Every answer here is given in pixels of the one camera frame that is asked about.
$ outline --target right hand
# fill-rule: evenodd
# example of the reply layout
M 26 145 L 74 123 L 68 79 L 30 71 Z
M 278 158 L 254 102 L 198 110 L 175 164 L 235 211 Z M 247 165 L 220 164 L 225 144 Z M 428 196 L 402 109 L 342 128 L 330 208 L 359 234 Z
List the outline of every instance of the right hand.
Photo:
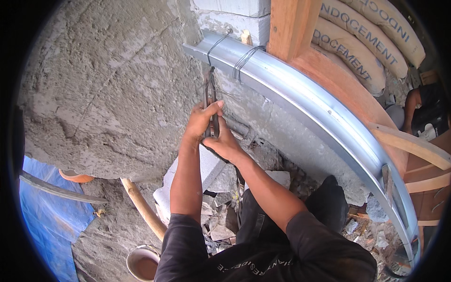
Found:
M 225 119 L 222 116 L 218 117 L 219 120 L 219 137 L 205 138 L 202 143 L 215 150 L 221 157 L 230 161 L 234 165 L 249 155 L 240 147 L 229 127 L 226 124 Z

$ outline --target white aerated block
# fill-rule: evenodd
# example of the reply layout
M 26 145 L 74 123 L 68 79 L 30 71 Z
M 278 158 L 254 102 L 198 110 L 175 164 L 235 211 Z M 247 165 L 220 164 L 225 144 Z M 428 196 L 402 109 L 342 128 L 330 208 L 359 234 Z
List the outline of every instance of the white aerated block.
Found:
M 265 171 L 277 183 L 289 189 L 291 184 L 290 173 L 288 171 Z M 244 184 L 244 190 L 249 189 L 248 183 Z
M 201 11 L 199 12 L 198 24 L 201 29 L 211 32 L 226 34 L 227 29 L 233 29 L 229 37 L 241 41 L 243 30 L 249 30 L 254 46 L 266 45 L 269 41 L 270 16 L 260 18 L 246 17 L 237 14 Z
M 200 176 L 202 180 L 202 192 L 204 192 L 216 178 L 216 176 L 222 171 L 226 165 L 223 160 L 218 158 L 215 154 L 205 149 L 203 145 L 199 145 L 200 154 Z M 177 170 L 179 163 L 179 157 L 177 157 L 174 163 L 170 166 L 168 172 L 163 177 L 163 187 L 158 188 L 153 197 L 158 203 L 166 219 L 170 219 L 170 187 Z
M 262 17 L 271 12 L 271 0 L 193 0 L 194 11 L 210 10 L 248 17 Z

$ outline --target hand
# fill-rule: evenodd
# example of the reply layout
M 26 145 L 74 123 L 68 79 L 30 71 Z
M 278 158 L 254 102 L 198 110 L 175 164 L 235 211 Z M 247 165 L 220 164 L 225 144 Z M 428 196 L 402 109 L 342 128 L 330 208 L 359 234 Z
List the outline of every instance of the hand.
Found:
M 189 117 L 184 136 L 200 141 L 203 133 L 207 127 L 210 126 L 210 118 L 214 114 L 222 116 L 223 106 L 223 100 L 211 103 L 206 109 L 203 108 L 203 102 L 195 105 L 191 111 L 191 116 Z
M 406 133 L 409 133 L 409 134 L 413 135 L 413 133 L 412 133 L 412 126 L 411 125 L 404 125 L 401 128 L 401 130 L 406 132 Z
M 232 132 L 226 124 L 226 120 L 222 117 L 218 117 L 219 120 L 219 137 L 205 138 L 202 143 L 215 150 L 221 157 L 229 160 L 234 165 L 243 158 L 249 157 L 248 154 L 239 146 Z

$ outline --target galvanized steel profile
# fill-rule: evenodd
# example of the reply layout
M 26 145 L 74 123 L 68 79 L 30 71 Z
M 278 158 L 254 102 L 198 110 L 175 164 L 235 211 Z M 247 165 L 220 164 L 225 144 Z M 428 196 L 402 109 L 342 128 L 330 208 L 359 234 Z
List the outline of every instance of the galvanized steel profile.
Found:
M 222 36 L 202 32 L 204 39 L 197 46 L 184 44 L 183 49 L 187 55 L 208 62 L 208 51 Z M 211 65 L 232 75 L 235 63 L 251 48 L 225 38 L 210 52 Z M 419 261 L 419 246 L 414 252 L 411 245 L 418 236 L 414 206 L 395 165 L 362 122 L 320 85 L 263 51 L 257 51 L 241 69 L 241 81 L 307 126 L 355 171 L 393 222 L 414 266 Z M 390 166 L 396 186 L 392 206 L 383 188 L 385 164 Z

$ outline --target wooden handle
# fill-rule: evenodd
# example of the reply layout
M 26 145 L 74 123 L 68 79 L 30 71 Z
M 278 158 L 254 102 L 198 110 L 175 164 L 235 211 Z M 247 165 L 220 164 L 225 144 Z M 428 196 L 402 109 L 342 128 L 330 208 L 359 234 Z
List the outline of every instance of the wooden handle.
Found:
M 121 178 L 120 180 L 122 181 L 127 194 L 129 194 L 130 199 L 135 204 L 135 207 L 138 209 L 147 225 L 149 225 L 155 235 L 161 241 L 163 241 L 167 227 L 161 222 L 159 217 L 150 208 L 149 204 L 146 202 L 136 185 L 127 178 Z

